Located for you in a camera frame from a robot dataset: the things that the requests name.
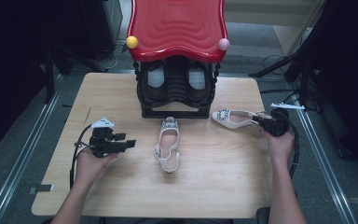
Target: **white shoe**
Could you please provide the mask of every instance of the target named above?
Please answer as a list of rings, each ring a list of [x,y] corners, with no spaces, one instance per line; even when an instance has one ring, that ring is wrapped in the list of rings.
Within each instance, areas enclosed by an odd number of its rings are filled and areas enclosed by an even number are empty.
[[[258,125],[253,116],[256,116],[256,113],[245,110],[219,109],[212,113],[214,121],[229,129],[238,129],[248,124]]]
[[[179,152],[176,151],[178,142],[178,122],[173,117],[167,117],[162,121],[159,140],[155,146],[155,157],[161,163],[162,169],[168,174],[175,171],[179,165]]]

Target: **person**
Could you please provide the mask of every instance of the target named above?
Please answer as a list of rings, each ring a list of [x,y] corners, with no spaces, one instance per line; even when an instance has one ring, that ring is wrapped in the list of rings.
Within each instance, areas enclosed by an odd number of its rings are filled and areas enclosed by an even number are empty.
[[[268,223],[307,223],[297,201],[287,167],[295,145],[295,138],[289,132],[280,137],[275,137],[263,129],[261,133],[267,139],[272,165],[272,198]],[[96,158],[90,149],[79,153],[74,185],[51,223],[80,223],[86,197],[92,184],[103,168],[116,157],[117,154],[109,154],[104,158]]]

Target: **person's left hand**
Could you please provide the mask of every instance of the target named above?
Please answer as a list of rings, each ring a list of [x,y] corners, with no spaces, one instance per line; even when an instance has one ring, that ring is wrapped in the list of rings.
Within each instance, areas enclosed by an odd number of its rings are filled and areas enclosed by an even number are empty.
[[[117,153],[97,158],[91,149],[86,149],[77,156],[76,178],[74,185],[91,188],[94,181],[101,174],[106,165],[118,156]]]

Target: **red plastic cover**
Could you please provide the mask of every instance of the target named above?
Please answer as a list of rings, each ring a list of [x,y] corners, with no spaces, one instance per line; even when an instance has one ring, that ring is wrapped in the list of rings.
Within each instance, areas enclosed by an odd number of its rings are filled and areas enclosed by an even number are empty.
[[[173,55],[221,62],[226,51],[218,43],[227,38],[223,10],[224,0],[132,0],[127,36],[138,45],[130,54],[140,62]]]

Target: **wooden tabletop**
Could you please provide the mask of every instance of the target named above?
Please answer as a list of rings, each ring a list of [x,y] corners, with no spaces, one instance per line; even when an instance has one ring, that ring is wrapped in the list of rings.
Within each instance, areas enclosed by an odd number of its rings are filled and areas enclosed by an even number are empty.
[[[219,77],[211,113],[219,108],[264,110],[256,82]],[[74,142],[101,118],[115,123],[114,133],[136,139],[136,146],[103,171],[84,216],[248,218],[269,206],[271,167],[257,127],[230,130],[212,119],[179,119],[179,167],[169,175],[154,157],[162,119],[142,118],[135,75],[87,74],[42,182],[54,189],[37,193],[35,215],[57,213],[69,192]]]

